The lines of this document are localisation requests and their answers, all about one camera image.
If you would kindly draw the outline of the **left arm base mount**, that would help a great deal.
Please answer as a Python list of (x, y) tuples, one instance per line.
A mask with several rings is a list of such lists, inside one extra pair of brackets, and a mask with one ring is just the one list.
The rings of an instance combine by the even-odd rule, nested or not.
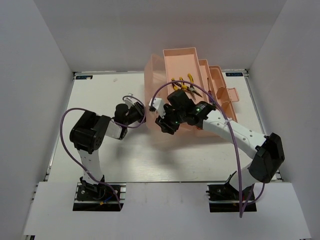
[(72, 210), (74, 212), (119, 212), (121, 209), (109, 187), (103, 186), (102, 193), (96, 193), (78, 183)]

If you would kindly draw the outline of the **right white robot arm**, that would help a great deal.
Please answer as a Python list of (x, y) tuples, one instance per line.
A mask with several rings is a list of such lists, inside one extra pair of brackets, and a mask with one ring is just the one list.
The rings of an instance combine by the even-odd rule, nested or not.
[(183, 90), (176, 90), (167, 97), (149, 102), (149, 110), (157, 112), (155, 123), (163, 133), (173, 135), (180, 124), (196, 126), (233, 143), (251, 158), (250, 164), (233, 173), (226, 181), (226, 195), (236, 200), (244, 189), (255, 183), (269, 183), (285, 160), (279, 135), (250, 130), (234, 120), (225, 119), (222, 112), (205, 101), (194, 103)]

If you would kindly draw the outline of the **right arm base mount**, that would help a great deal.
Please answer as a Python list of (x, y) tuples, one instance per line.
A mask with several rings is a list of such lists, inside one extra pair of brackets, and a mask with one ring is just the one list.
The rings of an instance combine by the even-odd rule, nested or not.
[[(242, 192), (242, 203), (244, 204), (250, 195), (251, 187), (247, 187)], [(239, 212), (239, 194), (229, 191), (224, 184), (207, 185), (210, 213), (236, 213)], [(244, 212), (257, 212), (256, 203), (251, 203), (255, 199), (252, 193)]]

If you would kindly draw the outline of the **blue handled screwdriver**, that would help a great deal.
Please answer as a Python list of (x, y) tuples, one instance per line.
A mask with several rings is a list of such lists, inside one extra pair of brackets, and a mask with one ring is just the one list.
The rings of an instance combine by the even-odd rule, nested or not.
[(212, 97), (213, 95), (212, 95), (212, 91), (211, 91), (211, 87), (210, 87), (210, 80), (209, 80), (209, 78), (207, 77), (207, 87), (208, 87), (208, 94)]

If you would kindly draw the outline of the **yellow side cutter pliers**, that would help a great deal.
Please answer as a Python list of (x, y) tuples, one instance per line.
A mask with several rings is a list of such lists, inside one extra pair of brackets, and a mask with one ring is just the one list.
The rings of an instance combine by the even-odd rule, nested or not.
[(194, 88), (194, 85), (193, 85), (193, 83), (194, 83), (193, 76), (192, 76), (190, 73), (188, 73), (188, 74), (187, 74), (187, 77), (188, 77), (188, 79), (189, 79), (189, 82), (191, 83), (191, 85), (187, 88), (187, 92), (191, 95), (191, 97), (192, 97), (194, 100), (196, 99), (196, 96), (202, 98), (203, 96), (202, 96), (199, 92), (197, 92), (197, 90)]

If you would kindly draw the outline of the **yellow needle-nose pliers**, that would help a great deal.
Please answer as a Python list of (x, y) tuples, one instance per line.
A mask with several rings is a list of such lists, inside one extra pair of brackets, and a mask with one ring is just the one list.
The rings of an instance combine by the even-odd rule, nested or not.
[(176, 80), (174, 78), (171, 79), (172, 82), (172, 88), (177, 91), (177, 90), (184, 90), (184, 91), (189, 91), (189, 87), (186, 86), (184, 83), (179, 83), (175, 82)]

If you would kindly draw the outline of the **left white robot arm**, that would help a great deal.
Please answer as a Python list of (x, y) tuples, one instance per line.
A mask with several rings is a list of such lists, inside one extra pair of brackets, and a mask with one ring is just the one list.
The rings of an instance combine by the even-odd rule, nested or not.
[(72, 128), (69, 139), (85, 167), (80, 182), (89, 187), (88, 193), (94, 199), (99, 200), (106, 193), (106, 187), (99, 183), (105, 181), (99, 160), (99, 148), (104, 137), (122, 140), (128, 132), (129, 125), (135, 122), (142, 123), (144, 115), (145, 108), (141, 103), (121, 103), (116, 106), (114, 117), (97, 115), (86, 110)]

